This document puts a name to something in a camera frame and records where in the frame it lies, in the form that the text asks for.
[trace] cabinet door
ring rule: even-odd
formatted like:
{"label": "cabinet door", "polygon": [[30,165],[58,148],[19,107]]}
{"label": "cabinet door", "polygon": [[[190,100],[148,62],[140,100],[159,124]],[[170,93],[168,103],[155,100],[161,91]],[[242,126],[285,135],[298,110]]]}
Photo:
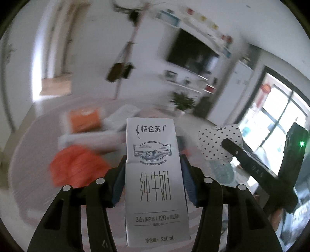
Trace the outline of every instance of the cabinet door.
{"label": "cabinet door", "polygon": [[225,121],[238,103],[242,92],[245,90],[252,71],[249,67],[239,62],[237,63],[223,93],[208,116],[209,121],[218,126],[225,124]]}

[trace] white milk carton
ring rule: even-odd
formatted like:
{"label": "white milk carton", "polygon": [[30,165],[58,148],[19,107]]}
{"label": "white milk carton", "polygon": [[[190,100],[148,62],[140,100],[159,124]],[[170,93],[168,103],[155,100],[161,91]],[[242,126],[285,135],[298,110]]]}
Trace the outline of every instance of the white milk carton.
{"label": "white milk carton", "polygon": [[173,119],[127,119],[125,217],[130,247],[190,239]]}

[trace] wall-mounted television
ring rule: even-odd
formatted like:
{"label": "wall-mounted television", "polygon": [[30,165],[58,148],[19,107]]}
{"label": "wall-mounted television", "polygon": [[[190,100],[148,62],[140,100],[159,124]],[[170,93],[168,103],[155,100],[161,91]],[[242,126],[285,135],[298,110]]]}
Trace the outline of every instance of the wall-mounted television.
{"label": "wall-mounted television", "polygon": [[219,55],[199,39],[180,29],[167,61],[207,78]]}

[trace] red fuzzy object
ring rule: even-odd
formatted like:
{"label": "red fuzzy object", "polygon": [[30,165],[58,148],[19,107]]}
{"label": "red fuzzy object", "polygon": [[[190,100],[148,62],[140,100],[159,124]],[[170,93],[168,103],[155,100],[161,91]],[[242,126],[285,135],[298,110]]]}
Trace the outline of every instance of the red fuzzy object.
{"label": "red fuzzy object", "polygon": [[50,164],[55,186],[71,185],[73,188],[88,186],[104,177],[111,167],[97,154],[80,145],[58,152]]}

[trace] heart-patterned fabric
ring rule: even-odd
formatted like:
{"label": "heart-patterned fabric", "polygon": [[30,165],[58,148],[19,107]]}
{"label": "heart-patterned fabric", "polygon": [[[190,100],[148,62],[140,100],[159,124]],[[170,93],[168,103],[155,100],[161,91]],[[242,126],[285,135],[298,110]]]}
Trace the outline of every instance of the heart-patterned fabric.
{"label": "heart-patterned fabric", "polygon": [[243,138],[237,124],[222,127],[203,125],[201,127],[198,148],[206,160],[218,160],[224,165],[232,161],[233,156],[222,148],[222,141],[225,138],[228,138],[240,147],[243,145]]}

